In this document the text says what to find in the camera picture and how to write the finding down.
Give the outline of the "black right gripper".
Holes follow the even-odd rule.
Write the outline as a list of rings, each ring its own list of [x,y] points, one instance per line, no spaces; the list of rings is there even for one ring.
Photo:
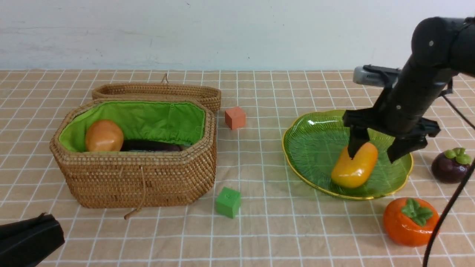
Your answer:
[[[427,146],[426,137],[434,138],[440,133],[440,126],[434,120],[423,117],[432,103],[441,96],[404,96],[400,94],[385,98],[380,95],[371,108],[347,110],[343,114],[343,125],[350,129],[347,151],[353,159],[361,147],[369,142],[370,131],[380,132],[395,138],[387,149],[391,163],[411,152]]]

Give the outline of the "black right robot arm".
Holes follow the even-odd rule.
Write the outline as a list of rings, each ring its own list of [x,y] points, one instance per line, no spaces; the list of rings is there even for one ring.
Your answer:
[[[353,158],[369,142],[368,129],[394,137],[387,149],[390,162],[427,146],[426,137],[440,133],[436,121],[423,115],[439,97],[452,93],[458,74],[474,76],[474,18],[429,17],[415,28],[405,66],[357,66],[353,82],[383,90],[371,108],[347,110],[348,154]]]

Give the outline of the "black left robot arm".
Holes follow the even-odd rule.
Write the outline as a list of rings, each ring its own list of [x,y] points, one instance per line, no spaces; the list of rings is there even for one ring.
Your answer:
[[[187,207],[81,207],[53,129],[1,131],[2,267],[363,267],[367,202],[319,194],[284,165],[278,128],[219,129],[214,189]]]

